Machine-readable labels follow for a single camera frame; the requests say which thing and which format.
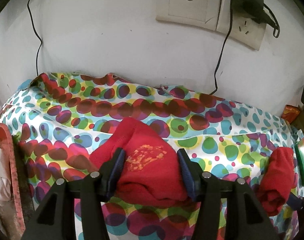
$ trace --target colorful polka dot fabric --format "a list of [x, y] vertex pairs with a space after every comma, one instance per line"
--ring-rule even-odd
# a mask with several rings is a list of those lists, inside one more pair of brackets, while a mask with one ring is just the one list
[[[131, 116], [148, 124], [175, 150], [219, 178], [244, 178], [256, 190], [276, 147], [293, 148], [283, 119], [258, 108], [182, 86], [147, 87], [112, 73], [103, 78], [68, 73], [41, 74], [3, 106], [0, 122], [25, 153], [29, 186], [37, 208], [54, 181], [81, 179], [96, 168], [89, 154], [120, 121]], [[297, 161], [292, 192], [304, 195]], [[159, 209], [113, 197], [102, 203], [111, 239], [191, 239], [199, 203]], [[226, 200], [222, 200], [218, 239], [224, 239]], [[83, 240], [80, 201], [75, 201], [76, 234]], [[271, 217], [281, 239], [298, 230], [297, 213], [287, 205]]]

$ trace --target black cable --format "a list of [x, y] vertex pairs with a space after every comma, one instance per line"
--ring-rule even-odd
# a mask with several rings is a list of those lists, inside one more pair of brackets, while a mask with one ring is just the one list
[[34, 26], [33, 17], [32, 17], [32, 13], [31, 13], [31, 9], [30, 9], [30, 1], [31, 0], [28, 0], [28, 2], [27, 2], [27, 9], [29, 10], [29, 13], [30, 13], [30, 17], [31, 17], [31, 22], [32, 22], [32, 27], [33, 27], [34, 33], [39, 38], [39, 41], [41, 42], [41, 44], [39, 45], [39, 49], [37, 50], [37, 54], [36, 54], [36, 74], [39, 75], [39, 70], [38, 70], [38, 66], [37, 66], [37, 59], [39, 57], [39, 50], [40, 50], [43, 42], [42, 42], [41, 37], [37, 34], [35, 26]]
[[218, 90], [218, 85], [217, 85], [217, 82], [216, 82], [216, 73], [219, 69], [219, 66], [220, 66], [220, 62], [221, 62], [221, 58], [222, 58], [222, 53], [223, 53], [223, 49], [224, 49], [224, 46], [225, 46], [225, 43], [231, 33], [231, 30], [232, 30], [232, 22], [233, 22], [233, 13], [232, 13], [232, 0], [230, 0], [230, 26], [229, 26], [229, 31], [227, 33], [227, 36], [225, 36], [225, 39], [224, 39], [224, 42], [223, 42], [223, 45], [222, 45], [222, 49], [221, 49], [221, 53], [220, 53], [220, 57], [219, 57], [219, 60], [218, 60], [218, 63], [216, 65], [216, 68], [214, 70], [214, 84], [215, 84], [215, 90], [210, 93], [210, 95], [213, 95], [215, 92], [217, 92]]
[[[275, 38], [279, 37], [279, 34], [280, 34], [280, 26], [279, 26], [279, 23], [276, 19], [276, 17], [274, 16], [273, 12], [271, 11], [271, 9], [266, 5], [264, 4], [264, 7], [268, 9], [269, 13], [271, 14], [271, 16], [273, 17], [273, 20], [277, 26], [277, 29], [274, 29], [273, 31], [273, 36]], [[229, 26], [229, 30], [228, 30], [228, 33], [227, 35], [225, 36], [225, 39], [224, 39], [224, 42], [223, 42], [223, 45], [222, 45], [222, 49], [221, 49], [221, 53], [220, 53], [220, 56], [219, 56], [219, 60], [218, 60], [218, 63], [216, 65], [216, 68], [215, 68], [215, 71], [214, 71], [214, 84], [215, 84], [215, 90], [210, 94], [210, 95], [213, 95], [215, 92], [217, 92], [218, 90], [218, 85], [217, 85], [217, 81], [216, 81], [216, 73], [219, 69], [219, 66], [220, 66], [220, 62], [221, 62], [221, 58], [222, 58], [222, 53], [223, 53], [223, 49], [224, 49], [224, 46], [225, 46], [225, 43], [231, 33], [231, 30], [232, 30], [232, 22], [233, 22], [233, 14], [232, 14], [232, 0], [230, 0], [230, 26]]]
[[266, 4], [264, 4], [264, 7], [268, 9], [269, 13], [271, 14], [271, 16], [272, 16], [272, 18], [273, 18], [273, 20], [274, 20], [275, 25], [277, 26], [277, 28], [274, 28], [274, 30], [273, 30], [273, 36], [274, 36], [275, 38], [278, 38], [278, 37], [279, 37], [279, 34], [280, 34], [280, 25], [279, 25], [279, 23], [278, 23], [278, 20], [277, 20], [277, 18], [275, 17], [275, 15], [274, 15], [274, 13], [272, 12], [272, 10], [271, 10]]

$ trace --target wall switch plate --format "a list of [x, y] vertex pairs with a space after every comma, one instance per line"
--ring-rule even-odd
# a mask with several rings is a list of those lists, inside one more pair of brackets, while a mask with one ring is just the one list
[[[230, 26], [230, 0], [221, 0], [220, 15], [216, 30], [227, 34]], [[266, 24], [258, 24], [252, 19], [244, 18], [233, 13], [232, 30], [230, 37], [259, 50]]]
[[157, 0], [156, 20], [199, 26], [215, 31], [220, 0]]

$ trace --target electrical outlet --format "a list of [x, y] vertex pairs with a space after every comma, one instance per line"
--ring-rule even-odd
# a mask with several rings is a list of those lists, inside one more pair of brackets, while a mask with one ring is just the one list
[[[220, 14], [216, 30], [221, 33], [228, 33], [230, 26], [230, 0], [221, 0]], [[232, 30], [230, 37], [259, 50], [266, 24], [258, 24], [252, 19], [244, 18], [233, 13]]]
[[156, 20], [199, 26], [215, 31], [220, 0], [157, 0]]

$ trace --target red cloth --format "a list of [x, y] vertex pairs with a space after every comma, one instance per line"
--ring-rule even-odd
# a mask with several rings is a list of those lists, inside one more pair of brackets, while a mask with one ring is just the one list
[[115, 150], [126, 152], [116, 195], [132, 204], [178, 206], [187, 200], [177, 154], [148, 125], [131, 117], [123, 119], [114, 134], [91, 155], [98, 168]]
[[257, 198], [269, 217], [280, 213], [289, 198], [293, 181], [293, 150], [288, 147], [276, 148], [257, 191]]

